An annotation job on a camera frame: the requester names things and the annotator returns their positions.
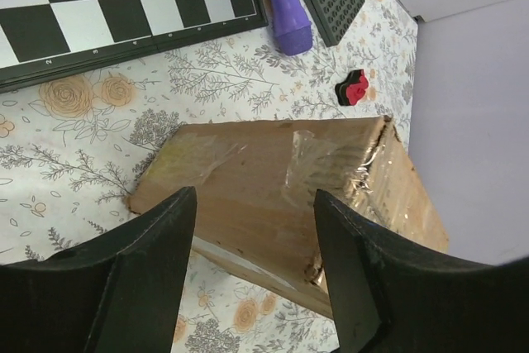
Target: floral tablecloth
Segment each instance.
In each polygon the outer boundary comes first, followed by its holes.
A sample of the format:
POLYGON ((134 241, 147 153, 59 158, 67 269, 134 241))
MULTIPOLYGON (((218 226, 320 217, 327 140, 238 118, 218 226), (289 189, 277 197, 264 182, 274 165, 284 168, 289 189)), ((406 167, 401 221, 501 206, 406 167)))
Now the floral tablecloth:
MULTIPOLYGON (((44 260, 131 219, 130 193, 182 123, 391 114, 409 137, 416 22, 366 0, 341 44, 284 57, 269 28, 0 95, 0 263, 44 260), (340 107, 334 84, 370 86, 340 107)), ((331 321, 192 254, 173 351, 327 352, 331 321)))

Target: chessboard border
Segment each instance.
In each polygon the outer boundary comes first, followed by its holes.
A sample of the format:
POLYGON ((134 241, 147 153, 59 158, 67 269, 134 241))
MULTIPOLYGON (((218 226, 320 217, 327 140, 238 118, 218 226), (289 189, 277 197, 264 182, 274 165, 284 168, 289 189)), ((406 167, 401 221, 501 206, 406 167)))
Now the chessboard border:
POLYGON ((254 15, 227 21, 226 25, 223 22, 217 22, 174 32, 170 39, 168 34, 150 36, 98 48, 97 53, 93 50, 86 50, 55 55, 48 60, 36 60, 2 68, 0 69, 0 93, 8 93, 73 74, 81 74, 89 70, 268 26, 263 0, 253 1, 254 15), (200 34, 190 36, 191 31, 200 31, 200 34), (52 67, 48 64, 50 60, 55 63, 52 67))

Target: chessboard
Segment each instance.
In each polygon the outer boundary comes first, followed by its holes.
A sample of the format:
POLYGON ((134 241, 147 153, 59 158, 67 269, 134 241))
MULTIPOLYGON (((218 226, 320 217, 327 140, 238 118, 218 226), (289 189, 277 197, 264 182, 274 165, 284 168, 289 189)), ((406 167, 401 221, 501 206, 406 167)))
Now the chessboard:
POLYGON ((266 23, 261 0, 0 0, 0 92, 266 23))

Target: table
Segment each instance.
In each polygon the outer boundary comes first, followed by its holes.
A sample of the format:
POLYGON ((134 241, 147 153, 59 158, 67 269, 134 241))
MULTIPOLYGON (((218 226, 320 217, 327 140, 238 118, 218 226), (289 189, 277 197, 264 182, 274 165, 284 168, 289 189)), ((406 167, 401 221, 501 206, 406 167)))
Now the table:
MULTIPOLYGON (((417 23, 366 0, 341 44, 284 57, 270 28, 0 96, 0 262, 44 260, 132 218, 122 199, 181 123, 391 114, 409 137, 417 23), (340 107, 334 84, 370 88, 340 107)), ((331 321, 192 253, 173 352, 323 352, 331 321)))

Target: brown box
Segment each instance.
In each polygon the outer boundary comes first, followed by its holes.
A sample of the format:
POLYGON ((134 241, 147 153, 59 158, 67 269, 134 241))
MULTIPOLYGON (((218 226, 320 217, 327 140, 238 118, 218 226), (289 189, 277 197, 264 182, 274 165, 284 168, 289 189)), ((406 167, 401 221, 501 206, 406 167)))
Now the brown box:
POLYGON ((448 236, 388 118, 188 125, 129 197, 143 213, 198 192, 193 248, 230 273, 331 317, 312 200, 333 193, 433 250, 448 236))

